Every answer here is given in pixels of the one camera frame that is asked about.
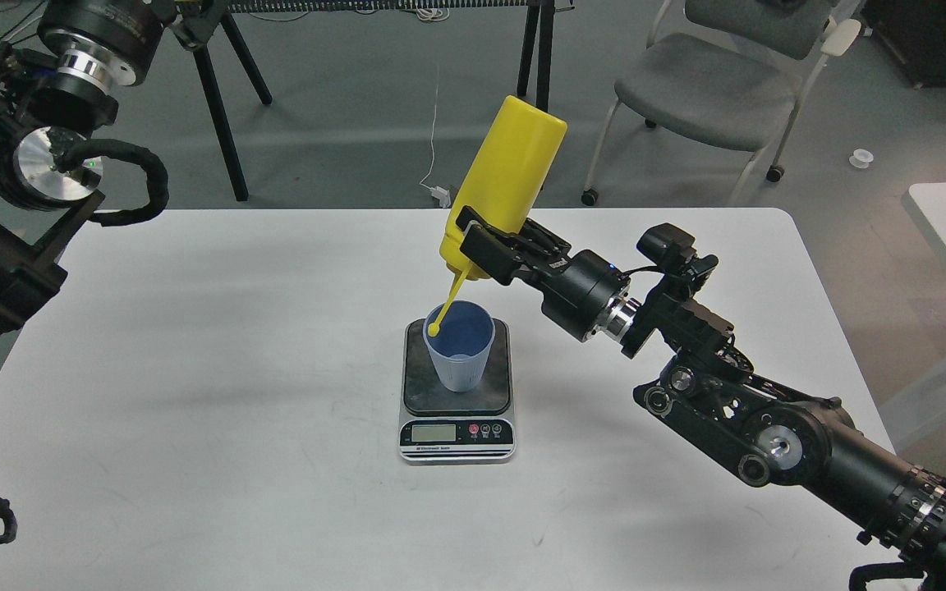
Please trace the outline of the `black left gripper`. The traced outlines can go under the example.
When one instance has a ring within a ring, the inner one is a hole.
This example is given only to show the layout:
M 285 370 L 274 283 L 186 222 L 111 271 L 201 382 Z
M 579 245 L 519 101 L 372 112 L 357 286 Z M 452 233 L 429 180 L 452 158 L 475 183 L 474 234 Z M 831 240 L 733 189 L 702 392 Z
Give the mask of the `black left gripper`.
M 95 87 L 144 82 L 169 26 L 195 52 L 213 37 L 227 1 L 49 1 L 38 36 L 57 72 Z

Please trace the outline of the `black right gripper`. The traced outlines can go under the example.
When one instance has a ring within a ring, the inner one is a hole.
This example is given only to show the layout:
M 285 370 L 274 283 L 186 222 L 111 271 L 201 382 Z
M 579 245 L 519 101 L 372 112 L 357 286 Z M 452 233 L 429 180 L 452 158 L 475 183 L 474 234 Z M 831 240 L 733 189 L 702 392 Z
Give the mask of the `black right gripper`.
M 576 341 L 589 340 L 609 304 L 627 290 L 628 280 L 607 259 L 592 250 L 571 255 L 567 241 L 533 218 L 507 232 L 467 205 L 457 227 L 463 231 L 459 250 L 476 267 L 504 286 L 521 279 L 539 291 L 541 313 Z

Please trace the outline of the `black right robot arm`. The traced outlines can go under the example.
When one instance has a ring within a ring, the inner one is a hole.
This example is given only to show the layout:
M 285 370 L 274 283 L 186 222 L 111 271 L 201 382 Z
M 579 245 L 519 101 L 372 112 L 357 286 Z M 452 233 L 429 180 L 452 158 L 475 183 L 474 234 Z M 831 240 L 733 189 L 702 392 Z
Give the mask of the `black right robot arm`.
M 853 569 L 852 590 L 888 579 L 946 590 L 946 478 L 865 437 L 837 397 L 755 374 L 732 324 L 695 299 L 719 261 L 699 257 L 690 233 L 668 223 L 646 229 L 637 248 L 661 279 L 635 300 L 629 272 L 593 251 L 570 254 L 532 218 L 506 231 L 465 206 L 451 228 L 481 272 L 540 291 L 542 314 L 572 337 L 607 333 L 633 358 L 661 334 L 673 357 L 659 378 L 633 389 L 634 402 L 747 485 L 801 486 L 859 526 L 861 543 L 898 551 L 896 562 Z

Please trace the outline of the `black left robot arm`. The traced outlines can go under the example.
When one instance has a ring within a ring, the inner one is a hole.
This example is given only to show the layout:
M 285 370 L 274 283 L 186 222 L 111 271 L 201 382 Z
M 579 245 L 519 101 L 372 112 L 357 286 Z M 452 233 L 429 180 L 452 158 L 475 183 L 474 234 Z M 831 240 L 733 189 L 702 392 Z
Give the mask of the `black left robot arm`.
M 168 170 L 146 147 L 95 138 L 116 87 L 142 84 L 166 34 L 199 52 L 225 1 L 48 1 L 45 52 L 0 44 L 0 336 L 61 289 L 57 259 L 86 223 L 145 223 L 168 206 Z

